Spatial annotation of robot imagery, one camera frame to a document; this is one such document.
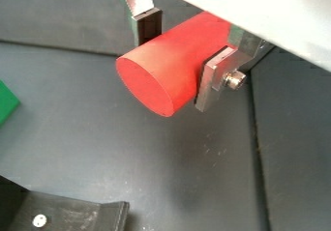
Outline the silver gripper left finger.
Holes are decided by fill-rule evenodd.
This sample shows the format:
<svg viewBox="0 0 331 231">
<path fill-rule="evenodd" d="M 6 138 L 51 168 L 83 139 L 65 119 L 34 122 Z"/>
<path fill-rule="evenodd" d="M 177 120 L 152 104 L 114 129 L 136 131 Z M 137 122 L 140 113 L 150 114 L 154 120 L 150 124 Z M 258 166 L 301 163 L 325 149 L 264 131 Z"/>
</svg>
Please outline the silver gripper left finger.
<svg viewBox="0 0 331 231">
<path fill-rule="evenodd" d="M 162 10 L 153 0 L 125 0 L 129 7 L 130 27 L 134 35 L 134 45 L 152 41 L 162 34 Z"/>
</svg>

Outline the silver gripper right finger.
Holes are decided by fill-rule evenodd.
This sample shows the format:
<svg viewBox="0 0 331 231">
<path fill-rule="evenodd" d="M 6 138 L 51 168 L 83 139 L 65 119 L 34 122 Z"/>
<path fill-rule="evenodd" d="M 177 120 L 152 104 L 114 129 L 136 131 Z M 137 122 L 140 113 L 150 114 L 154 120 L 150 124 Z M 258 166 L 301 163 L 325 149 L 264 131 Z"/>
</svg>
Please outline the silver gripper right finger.
<svg viewBox="0 0 331 231">
<path fill-rule="evenodd" d="M 195 100 L 200 112 L 208 110 L 227 88 L 232 90 L 240 88 L 247 79 L 247 72 L 274 48 L 272 43 L 236 25 L 231 26 L 228 44 L 203 64 L 200 88 Z"/>
</svg>

